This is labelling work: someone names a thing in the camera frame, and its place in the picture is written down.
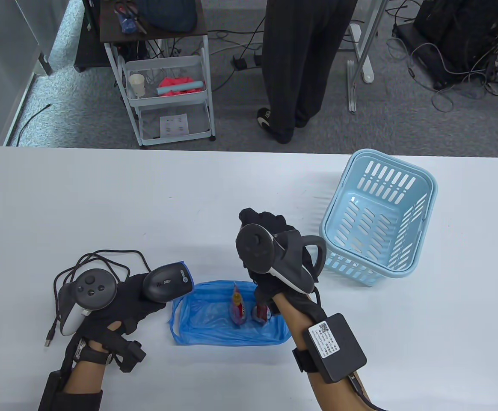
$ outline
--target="black backpack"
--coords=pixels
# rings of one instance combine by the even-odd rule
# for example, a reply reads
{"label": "black backpack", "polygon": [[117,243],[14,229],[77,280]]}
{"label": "black backpack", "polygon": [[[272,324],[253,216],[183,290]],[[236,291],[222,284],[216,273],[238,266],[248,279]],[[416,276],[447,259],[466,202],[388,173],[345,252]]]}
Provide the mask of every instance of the black backpack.
{"label": "black backpack", "polygon": [[165,31],[187,33],[196,27],[196,0],[136,0],[139,14]]}

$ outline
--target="black tracker box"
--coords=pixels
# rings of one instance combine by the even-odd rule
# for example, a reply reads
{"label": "black tracker box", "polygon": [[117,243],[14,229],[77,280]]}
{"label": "black tracker box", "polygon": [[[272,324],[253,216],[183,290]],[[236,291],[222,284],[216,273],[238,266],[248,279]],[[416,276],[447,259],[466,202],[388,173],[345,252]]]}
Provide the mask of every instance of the black tracker box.
{"label": "black tracker box", "polygon": [[339,382],[367,364],[367,358],[342,314],[335,314],[302,333],[323,380]]}

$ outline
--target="blue plastic bag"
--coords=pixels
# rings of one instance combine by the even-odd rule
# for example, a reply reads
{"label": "blue plastic bag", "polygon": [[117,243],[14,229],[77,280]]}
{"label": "blue plastic bag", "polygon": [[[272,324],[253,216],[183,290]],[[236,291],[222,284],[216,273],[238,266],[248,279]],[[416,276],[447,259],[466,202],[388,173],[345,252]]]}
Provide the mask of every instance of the blue plastic bag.
{"label": "blue plastic bag", "polygon": [[[243,296],[247,322],[234,325],[230,319],[230,304],[236,284]],[[275,316],[266,325],[251,319],[256,304],[256,285],[247,281],[212,281],[197,284],[194,291],[173,302],[169,321],[171,334],[181,345],[205,344],[223,346],[283,344],[291,333],[283,317]],[[178,334],[175,318],[178,317]]]}

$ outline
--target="light blue plastic basket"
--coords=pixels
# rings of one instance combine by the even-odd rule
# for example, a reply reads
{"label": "light blue plastic basket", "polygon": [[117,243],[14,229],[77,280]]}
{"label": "light blue plastic basket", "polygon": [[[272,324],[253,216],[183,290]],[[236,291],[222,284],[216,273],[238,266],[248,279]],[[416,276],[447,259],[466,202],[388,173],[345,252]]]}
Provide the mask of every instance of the light blue plastic basket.
{"label": "light blue plastic basket", "polygon": [[372,149],[350,158],[321,221],[326,268],[367,286],[418,264],[437,182],[419,167]]}

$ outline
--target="floor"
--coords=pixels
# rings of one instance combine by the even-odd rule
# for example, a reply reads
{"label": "floor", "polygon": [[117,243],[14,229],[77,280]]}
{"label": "floor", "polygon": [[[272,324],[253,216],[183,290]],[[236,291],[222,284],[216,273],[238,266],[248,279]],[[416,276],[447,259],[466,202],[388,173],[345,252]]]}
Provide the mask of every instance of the floor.
{"label": "floor", "polygon": [[[354,18],[365,18],[368,2],[360,0]],[[399,2],[393,0],[392,6]],[[210,29],[252,31],[264,16],[265,0],[207,0],[204,9]],[[402,11],[407,16],[415,14],[411,8]],[[137,149],[119,91],[113,86],[112,70],[98,68],[79,74],[72,67],[82,15],[81,1],[71,0],[50,56],[55,72],[36,79],[18,124],[22,126],[46,104],[52,106],[26,127],[20,145]],[[248,70],[236,73],[213,94],[215,142],[196,140],[158,149],[353,153],[371,147],[394,155],[498,157],[498,97],[487,94],[473,100],[451,92],[453,110],[437,111],[430,101],[433,94],[411,79],[406,63],[388,53],[386,41],[392,24],[393,19],[384,16],[370,54],[376,78],[371,85],[358,84],[355,115],[347,110],[345,84],[345,61],[354,57],[352,52],[340,52],[329,77],[323,109],[305,129],[296,131],[292,143],[279,145],[259,129],[255,112],[267,104],[267,98],[260,70]],[[246,42],[249,36],[229,39]],[[211,41],[212,51],[227,45]],[[193,50],[189,43],[179,46],[184,51]],[[229,59],[235,51],[210,58],[214,85],[230,74]],[[416,73],[427,82],[421,71]],[[476,86],[471,91],[475,95],[482,92]],[[444,101],[438,103],[447,107]]]}

